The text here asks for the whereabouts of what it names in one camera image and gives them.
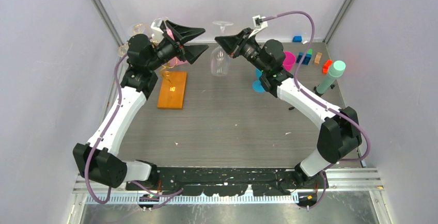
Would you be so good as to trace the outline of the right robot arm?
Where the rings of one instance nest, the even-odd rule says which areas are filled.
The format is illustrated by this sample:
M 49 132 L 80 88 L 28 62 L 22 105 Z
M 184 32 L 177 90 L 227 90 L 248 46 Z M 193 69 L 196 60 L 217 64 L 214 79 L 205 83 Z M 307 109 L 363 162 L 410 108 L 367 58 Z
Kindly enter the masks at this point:
M 217 36 L 214 40 L 231 58 L 242 56 L 254 65 L 262 73 L 259 80 L 266 92 L 293 106 L 319 129 L 316 149 L 292 172 L 296 186 L 308 188 L 317 174 L 362 144 L 357 112 L 324 101 L 304 87 L 296 75 L 283 68 L 283 44 L 270 39 L 259 45 L 252 33 L 251 28 L 245 28 L 236 35 Z

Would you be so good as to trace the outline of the pink wine glass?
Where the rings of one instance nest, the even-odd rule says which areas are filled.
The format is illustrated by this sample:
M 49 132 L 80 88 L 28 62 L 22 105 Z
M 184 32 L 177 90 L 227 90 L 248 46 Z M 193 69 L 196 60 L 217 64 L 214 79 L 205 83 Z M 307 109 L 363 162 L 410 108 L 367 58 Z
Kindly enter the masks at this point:
M 289 51 L 284 51 L 285 59 L 283 61 L 283 68 L 290 72 L 295 65 L 296 57 L 293 53 Z

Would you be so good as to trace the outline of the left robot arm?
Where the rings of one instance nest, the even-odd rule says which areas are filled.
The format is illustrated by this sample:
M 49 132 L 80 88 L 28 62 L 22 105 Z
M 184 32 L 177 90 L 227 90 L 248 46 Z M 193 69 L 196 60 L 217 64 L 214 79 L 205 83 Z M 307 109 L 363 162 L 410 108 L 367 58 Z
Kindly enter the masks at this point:
M 112 188 L 138 181 L 146 190 L 158 185 L 153 163 L 125 162 L 118 158 L 122 140 L 135 115 L 149 99 L 157 81 L 156 70 L 177 58 L 193 64 L 208 45 L 187 43 L 205 33 L 204 28 L 158 20 L 151 25 L 153 37 L 143 32 L 131 36 L 120 62 L 128 68 L 123 77 L 115 76 L 117 97 L 97 131 L 85 143 L 77 143 L 73 157 L 88 191 L 92 183 Z

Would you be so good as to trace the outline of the blue wine glass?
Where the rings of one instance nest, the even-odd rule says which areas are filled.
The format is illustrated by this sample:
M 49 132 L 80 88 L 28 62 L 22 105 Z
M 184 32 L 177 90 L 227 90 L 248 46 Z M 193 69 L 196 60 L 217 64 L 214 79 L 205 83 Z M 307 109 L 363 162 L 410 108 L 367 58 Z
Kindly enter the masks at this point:
M 258 69 L 255 70 L 256 80 L 252 84 L 252 88 L 257 93 L 265 92 L 263 86 L 261 85 L 260 77 L 262 76 L 262 72 Z

